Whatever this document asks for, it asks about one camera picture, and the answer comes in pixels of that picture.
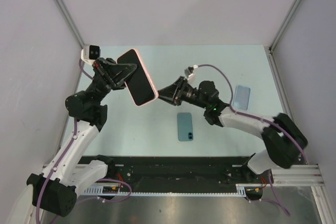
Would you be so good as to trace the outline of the green phone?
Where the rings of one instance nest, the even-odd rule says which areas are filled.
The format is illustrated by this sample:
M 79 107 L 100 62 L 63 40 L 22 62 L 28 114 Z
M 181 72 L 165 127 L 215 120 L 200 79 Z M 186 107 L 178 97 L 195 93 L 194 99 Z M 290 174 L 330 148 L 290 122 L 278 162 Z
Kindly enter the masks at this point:
M 177 135 L 180 142 L 188 142 L 194 139 L 193 121 L 190 113 L 177 114 Z

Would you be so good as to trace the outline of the light blue phone case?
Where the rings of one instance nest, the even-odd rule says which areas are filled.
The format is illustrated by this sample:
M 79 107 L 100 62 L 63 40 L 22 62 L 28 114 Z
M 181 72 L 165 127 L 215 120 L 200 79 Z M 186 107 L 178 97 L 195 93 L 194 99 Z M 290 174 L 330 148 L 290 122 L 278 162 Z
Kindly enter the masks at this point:
M 233 100 L 233 107 L 247 111 L 249 106 L 250 93 L 250 87 L 237 85 Z

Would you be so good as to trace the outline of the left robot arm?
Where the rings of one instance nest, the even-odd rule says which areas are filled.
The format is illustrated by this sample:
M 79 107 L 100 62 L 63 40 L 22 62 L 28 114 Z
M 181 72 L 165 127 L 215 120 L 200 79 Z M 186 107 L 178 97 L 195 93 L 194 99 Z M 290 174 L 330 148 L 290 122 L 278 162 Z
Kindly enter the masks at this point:
M 107 121 L 108 107 L 102 100 L 112 90 L 125 88 L 125 82 L 136 71 L 134 63 L 116 63 L 101 57 L 91 62 L 94 76 L 85 90 L 65 100 L 68 114 L 74 120 L 71 136 L 60 148 L 41 174 L 31 174 L 27 185 L 33 187 L 32 204 L 36 208 L 36 222 L 40 222 L 40 210 L 67 216 L 77 198 L 92 184 L 102 179 L 110 182 L 116 169 L 109 165 L 111 159 L 99 156 L 82 171 L 74 170 L 89 144 L 98 136 Z

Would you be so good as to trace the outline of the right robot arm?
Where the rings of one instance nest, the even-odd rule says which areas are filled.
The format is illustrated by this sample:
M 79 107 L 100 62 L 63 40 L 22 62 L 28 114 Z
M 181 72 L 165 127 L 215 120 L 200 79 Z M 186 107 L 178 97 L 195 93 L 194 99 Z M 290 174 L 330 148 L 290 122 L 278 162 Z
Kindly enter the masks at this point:
M 171 105 L 182 102 L 203 108 L 204 118 L 210 125 L 237 129 L 263 140 L 265 150 L 253 154 L 242 169 L 243 179 L 254 183 L 261 174 L 277 166 L 290 169 L 303 155 L 308 141 L 294 121 L 284 113 L 262 118 L 234 111 L 219 98 L 219 91 L 212 81 L 202 81 L 193 88 L 185 77 L 159 90 L 159 98 Z

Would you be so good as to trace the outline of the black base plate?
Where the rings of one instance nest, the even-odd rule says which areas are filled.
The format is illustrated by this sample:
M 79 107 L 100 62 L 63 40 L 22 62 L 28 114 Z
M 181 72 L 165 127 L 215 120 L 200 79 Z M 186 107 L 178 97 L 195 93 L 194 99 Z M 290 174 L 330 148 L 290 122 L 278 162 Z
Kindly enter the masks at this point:
M 264 186 L 272 173 L 253 175 L 242 170 L 247 156 L 127 157 L 108 156 L 107 178 L 122 178 L 134 193 L 232 193 L 237 184 Z

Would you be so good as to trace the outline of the left aluminium frame post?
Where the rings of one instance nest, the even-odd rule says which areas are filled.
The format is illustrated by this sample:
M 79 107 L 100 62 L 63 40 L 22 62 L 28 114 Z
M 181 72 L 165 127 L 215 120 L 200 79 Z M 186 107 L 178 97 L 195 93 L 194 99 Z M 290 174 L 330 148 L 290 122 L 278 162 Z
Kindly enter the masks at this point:
M 75 24 L 75 21 L 73 19 L 73 17 L 71 16 L 64 0 L 54 0 L 57 8 L 59 9 L 61 16 L 63 17 L 66 25 L 68 26 L 68 28 L 70 29 L 70 32 L 72 33 L 72 35 L 74 36 L 77 44 L 80 46 L 80 48 L 83 48 L 85 45 L 85 42 L 79 32 L 79 29 L 77 27 L 77 25 Z

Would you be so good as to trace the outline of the aluminium frame post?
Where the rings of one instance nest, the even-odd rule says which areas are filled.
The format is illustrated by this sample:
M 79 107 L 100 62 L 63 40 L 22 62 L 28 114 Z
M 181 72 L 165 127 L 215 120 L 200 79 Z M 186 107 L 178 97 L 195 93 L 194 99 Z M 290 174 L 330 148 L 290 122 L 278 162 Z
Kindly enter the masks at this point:
M 291 4 L 284 20 L 282 21 L 280 28 L 278 29 L 274 39 L 272 40 L 271 44 L 268 46 L 269 51 L 272 53 L 278 43 L 280 42 L 282 36 L 286 32 L 288 26 L 290 25 L 291 21 L 293 20 L 296 12 L 298 11 L 299 7 L 301 6 L 303 0 L 294 0 L 293 3 Z
M 73 17 L 71 16 L 64 0 L 54 0 L 57 8 L 59 9 L 61 16 L 63 17 L 66 25 L 68 26 L 68 28 L 70 29 L 70 32 L 72 33 L 72 35 L 74 36 L 77 44 L 80 46 L 80 48 L 83 48 L 85 45 L 85 42 L 79 32 L 79 29 L 77 27 L 77 25 L 75 24 L 75 21 L 73 19 Z

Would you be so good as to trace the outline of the aluminium cross rail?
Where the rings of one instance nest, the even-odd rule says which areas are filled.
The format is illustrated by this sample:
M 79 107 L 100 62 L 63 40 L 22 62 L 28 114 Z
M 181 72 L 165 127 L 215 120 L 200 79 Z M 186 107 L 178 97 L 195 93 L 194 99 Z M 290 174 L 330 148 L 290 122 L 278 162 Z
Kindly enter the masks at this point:
M 90 184 L 91 186 L 106 185 L 111 187 L 113 191 L 117 188 L 126 188 L 129 185 L 122 178 L 107 178 L 108 169 L 109 167 L 106 164 L 79 166 L 71 171 L 68 177 L 58 176 L 56 173 L 53 173 L 52 178 L 55 179 L 58 177 L 65 185 L 69 186 L 78 186 L 81 184 Z M 315 166 L 294 165 L 290 169 L 274 168 L 269 172 L 272 173 L 273 177 L 273 182 L 270 183 L 277 185 L 309 186 L 323 183 L 320 171 Z

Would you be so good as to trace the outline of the right aluminium frame post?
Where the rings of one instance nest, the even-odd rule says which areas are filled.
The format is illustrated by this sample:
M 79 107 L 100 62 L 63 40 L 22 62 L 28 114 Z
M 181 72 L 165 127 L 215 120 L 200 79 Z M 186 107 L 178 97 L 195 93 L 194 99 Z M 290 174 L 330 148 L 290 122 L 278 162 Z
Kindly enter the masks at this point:
M 284 20 L 282 21 L 280 28 L 278 29 L 274 39 L 272 40 L 271 44 L 268 46 L 269 51 L 272 53 L 278 43 L 280 42 L 282 36 L 286 32 L 288 26 L 290 25 L 291 21 L 293 20 L 296 12 L 298 11 L 299 7 L 301 6 L 303 0 L 294 0 L 293 3 L 291 4 Z

